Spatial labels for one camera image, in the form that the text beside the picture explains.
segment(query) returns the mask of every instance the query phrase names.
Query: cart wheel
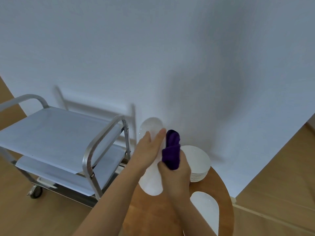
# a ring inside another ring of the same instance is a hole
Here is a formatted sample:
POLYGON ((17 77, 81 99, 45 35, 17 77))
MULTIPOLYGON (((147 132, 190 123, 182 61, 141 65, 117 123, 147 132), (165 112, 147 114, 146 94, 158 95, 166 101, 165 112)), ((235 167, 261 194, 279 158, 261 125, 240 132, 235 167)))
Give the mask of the cart wheel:
POLYGON ((33 193, 30 195, 32 199, 37 199, 42 195, 42 187, 37 186, 33 193))

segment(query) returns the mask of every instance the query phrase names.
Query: cart handle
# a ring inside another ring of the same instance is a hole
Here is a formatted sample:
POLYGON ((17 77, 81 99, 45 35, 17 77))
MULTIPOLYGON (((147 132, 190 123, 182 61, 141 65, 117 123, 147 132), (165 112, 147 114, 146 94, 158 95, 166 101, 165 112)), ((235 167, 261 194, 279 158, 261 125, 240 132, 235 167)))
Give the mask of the cart handle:
POLYGON ((33 98, 37 99, 42 104, 43 108, 49 108, 48 103, 41 96, 35 95, 35 94, 24 94, 22 96, 19 96, 17 98, 11 99, 9 101, 6 101, 6 102, 0 104, 0 112, 2 112, 3 110, 5 110, 5 109, 7 109, 13 105, 16 105, 18 103, 21 103, 21 102, 24 102, 26 100, 33 99, 33 98))
POLYGON ((123 122, 124 125, 124 133, 125 133, 125 141, 126 141, 126 149, 127 149, 127 158, 130 159, 130 139, 129 139, 129 128, 125 119, 124 115, 117 115, 113 118, 113 120, 100 131, 100 133, 90 142, 88 147, 85 150, 84 156, 83 156, 83 172, 85 174, 85 177, 90 182, 90 185, 92 186, 95 196, 97 200, 99 200, 103 194, 100 185, 98 184, 95 174, 92 169, 91 160, 93 153, 98 146, 98 144, 104 139, 104 137, 112 130, 112 128, 119 123, 120 121, 123 122))

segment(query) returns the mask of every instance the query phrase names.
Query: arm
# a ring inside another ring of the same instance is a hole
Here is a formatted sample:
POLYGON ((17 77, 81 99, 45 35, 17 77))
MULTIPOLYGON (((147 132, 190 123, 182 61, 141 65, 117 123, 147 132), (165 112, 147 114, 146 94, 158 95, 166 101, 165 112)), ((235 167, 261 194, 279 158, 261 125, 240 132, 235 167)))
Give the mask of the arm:
POLYGON ((190 201, 190 167, 183 151, 177 170, 170 170, 163 162, 158 163, 162 176, 163 190, 166 191, 186 236, 216 236, 211 227, 190 201))
POLYGON ((105 191, 73 236, 117 236, 135 187, 153 163, 166 135, 163 128, 151 141, 150 133, 139 141, 127 166, 105 191))

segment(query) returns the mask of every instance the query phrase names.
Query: round wooden table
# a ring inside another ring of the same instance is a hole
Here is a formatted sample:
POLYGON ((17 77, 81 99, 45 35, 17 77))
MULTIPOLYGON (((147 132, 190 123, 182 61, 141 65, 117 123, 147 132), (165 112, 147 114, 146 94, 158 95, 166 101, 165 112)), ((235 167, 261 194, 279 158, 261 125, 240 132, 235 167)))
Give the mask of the round wooden table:
MULTIPOLYGON (((229 193, 216 171, 211 167, 202 181, 190 183, 189 190, 191 195, 195 191, 203 191, 218 202, 219 236, 232 236, 233 206, 229 193)), ((127 236, 183 235, 179 219, 165 193, 151 196, 139 185, 132 196, 123 229, 127 236)))

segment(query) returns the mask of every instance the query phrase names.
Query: purple cloth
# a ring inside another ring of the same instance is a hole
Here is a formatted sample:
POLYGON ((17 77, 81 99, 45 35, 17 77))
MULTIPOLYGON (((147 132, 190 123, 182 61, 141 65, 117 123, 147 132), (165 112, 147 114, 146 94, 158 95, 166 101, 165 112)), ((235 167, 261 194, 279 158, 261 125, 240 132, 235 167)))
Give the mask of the purple cloth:
POLYGON ((170 170, 176 170, 179 167, 180 137, 178 132, 168 130, 166 133, 166 148, 162 150, 162 162, 170 170))

